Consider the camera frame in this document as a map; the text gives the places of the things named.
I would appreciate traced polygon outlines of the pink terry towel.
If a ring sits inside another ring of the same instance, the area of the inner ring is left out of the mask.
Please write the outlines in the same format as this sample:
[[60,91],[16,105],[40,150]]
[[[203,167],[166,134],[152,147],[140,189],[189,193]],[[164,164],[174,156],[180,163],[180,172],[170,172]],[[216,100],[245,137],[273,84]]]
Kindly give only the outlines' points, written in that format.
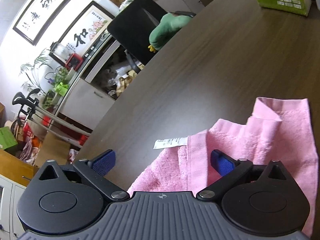
[[159,156],[129,187],[136,191],[191,191],[220,178],[211,166],[215,149],[235,160],[245,158],[266,165],[281,161],[291,173],[310,204],[303,232],[311,236],[318,189],[318,154],[311,128],[307,99],[280,100],[258,97],[244,125],[219,119],[212,128],[185,138],[157,140]]

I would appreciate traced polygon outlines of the large brown cardboard box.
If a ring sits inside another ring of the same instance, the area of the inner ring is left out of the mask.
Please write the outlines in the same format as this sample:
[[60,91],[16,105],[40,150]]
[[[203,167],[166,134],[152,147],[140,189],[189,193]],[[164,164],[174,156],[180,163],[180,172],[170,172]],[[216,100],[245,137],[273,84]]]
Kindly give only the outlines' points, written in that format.
[[70,146],[56,135],[47,133],[34,164],[41,167],[48,159],[55,160],[59,165],[67,164]]

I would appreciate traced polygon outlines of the golf clubs bundle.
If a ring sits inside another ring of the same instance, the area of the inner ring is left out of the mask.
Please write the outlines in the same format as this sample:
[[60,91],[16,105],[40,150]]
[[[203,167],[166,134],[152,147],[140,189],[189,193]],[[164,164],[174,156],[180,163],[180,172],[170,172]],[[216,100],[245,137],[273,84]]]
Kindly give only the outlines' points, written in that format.
[[91,133],[84,131],[83,129],[80,129],[62,119],[59,117],[53,115],[52,113],[48,112],[47,110],[44,110],[39,106],[39,99],[33,98],[32,95],[39,94],[41,90],[39,88],[32,89],[27,96],[24,96],[22,92],[18,92],[15,94],[12,100],[12,105],[20,105],[20,110],[17,114],[17,117],[20,118],[20,113],[23,113],[27,120],[32,121],[33,123],[39,125],[42,129],[45,129],[47,132],[50,132],[54,134],[55,136],[59,137],[60,139],[73,144],[77,147],[82,147],[80,143],[74,139],[64,137],[63,135],[57,133],[53,129],[50,128],[50,121],[46,121],[47,125],[42,124],[41,122],[37,121],[33,118],[33,115],[37,116],[42,121],[44,120],[44,117],[48,117],[53,122],[60,124],[76,133],[79,133],[81,135],[84,135],[85,137],[89,137]]

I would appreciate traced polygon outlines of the green cardboard box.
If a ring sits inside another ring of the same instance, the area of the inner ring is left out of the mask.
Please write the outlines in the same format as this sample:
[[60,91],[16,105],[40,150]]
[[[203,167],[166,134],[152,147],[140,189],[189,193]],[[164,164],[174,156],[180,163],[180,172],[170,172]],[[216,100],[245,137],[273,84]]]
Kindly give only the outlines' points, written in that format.
[[17,150],[18,142],[9,127],[0,128],[0,145],[1,149],[7,152]]

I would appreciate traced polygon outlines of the potted green plants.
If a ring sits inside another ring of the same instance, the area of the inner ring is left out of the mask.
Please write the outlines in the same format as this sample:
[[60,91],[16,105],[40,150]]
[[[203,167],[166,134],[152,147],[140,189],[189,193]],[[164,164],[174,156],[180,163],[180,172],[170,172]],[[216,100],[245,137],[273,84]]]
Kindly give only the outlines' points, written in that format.
[[20,66],[20,74],[25,77],[23,89],[31,92],[39,89],[37,97],[41,107],[52,110],[57,105],[58,97],[67,92],[69,70],[55,62],[44,49],[34,60]]

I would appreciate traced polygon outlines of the white metal filing cabinet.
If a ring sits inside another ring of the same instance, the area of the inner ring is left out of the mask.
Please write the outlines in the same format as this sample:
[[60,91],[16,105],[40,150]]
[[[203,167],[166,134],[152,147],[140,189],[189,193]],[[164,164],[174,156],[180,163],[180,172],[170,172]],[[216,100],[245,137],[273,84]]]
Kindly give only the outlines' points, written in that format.
[[25,230],[17,215],[17,204],[25,191],[25,186],[20,185],[1,175],[1,213],[0,213],[0,237],[1,240],[18,239]]

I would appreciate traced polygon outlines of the grey sideboard cabinet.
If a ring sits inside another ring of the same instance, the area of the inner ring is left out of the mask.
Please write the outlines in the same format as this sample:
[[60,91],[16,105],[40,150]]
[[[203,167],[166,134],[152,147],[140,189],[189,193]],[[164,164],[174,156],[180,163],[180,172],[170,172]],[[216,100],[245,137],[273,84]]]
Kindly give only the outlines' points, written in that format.
[[[213,0],[154,0],[167,12],[198,13]],[[112,84],[118,74],[125,77],[131,67],[125,48],[113,37],[100,42],[94,54],[85,61],[66,95],[58,101],[56,116],[67,118],[91,130],[117,99]]]

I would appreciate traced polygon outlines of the red blender base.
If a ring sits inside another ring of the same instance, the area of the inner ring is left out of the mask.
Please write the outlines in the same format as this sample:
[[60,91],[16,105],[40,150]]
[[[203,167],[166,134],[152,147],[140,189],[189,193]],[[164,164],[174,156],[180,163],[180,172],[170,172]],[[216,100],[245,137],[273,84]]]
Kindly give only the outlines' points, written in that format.
[[67,60],[65,67],[70,70],[73,69],[77,71],[83,63],[83,58],[77,53],[73,53],[71,57]]

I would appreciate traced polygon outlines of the framed calligraphy picture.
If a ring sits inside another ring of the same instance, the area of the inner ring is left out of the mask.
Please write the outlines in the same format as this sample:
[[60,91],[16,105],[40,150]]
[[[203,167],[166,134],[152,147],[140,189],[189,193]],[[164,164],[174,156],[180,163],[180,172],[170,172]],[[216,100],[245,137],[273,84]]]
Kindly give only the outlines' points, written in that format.
[[114,16],[97,2],[90,2],[58,41],[52,43],[49,56],[62,66],[67,64],[73,54],[84,57],[107,31],[107,26],[113,19]]

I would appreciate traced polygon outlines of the black office chair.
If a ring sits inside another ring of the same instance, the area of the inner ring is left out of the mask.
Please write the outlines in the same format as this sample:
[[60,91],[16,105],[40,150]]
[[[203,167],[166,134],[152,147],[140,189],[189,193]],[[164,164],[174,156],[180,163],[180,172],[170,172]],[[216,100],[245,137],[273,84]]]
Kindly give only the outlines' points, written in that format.
[[[190,11],[174,12],[191,19],[196,16]],[[149,35],[167,13],[153,0],[133,0],[108,25],[108,32],[125,48],[127,60],[136,73],[140,68],[134,59],[146,65],[157,53],[148,49]]]

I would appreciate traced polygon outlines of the green plush cushion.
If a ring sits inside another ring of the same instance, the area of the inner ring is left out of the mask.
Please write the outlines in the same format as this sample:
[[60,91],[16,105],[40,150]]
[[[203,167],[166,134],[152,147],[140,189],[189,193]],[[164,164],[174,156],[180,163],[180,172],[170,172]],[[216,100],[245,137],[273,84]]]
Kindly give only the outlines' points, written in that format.
[[185,27],[191,21],[191,17],[169,12],[165,14],[160,23],[149,35],[148,49],[151,52],[157,52],[163,48],[175,34]]

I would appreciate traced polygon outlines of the long framed calligraphy scroll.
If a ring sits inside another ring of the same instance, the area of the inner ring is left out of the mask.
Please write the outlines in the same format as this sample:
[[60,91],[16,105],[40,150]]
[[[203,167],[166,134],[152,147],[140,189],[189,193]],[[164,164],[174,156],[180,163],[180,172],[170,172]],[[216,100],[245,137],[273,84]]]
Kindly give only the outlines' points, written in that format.
[[13,30],[35,46],[54,18],[70,0],[31,0],[16,21]]

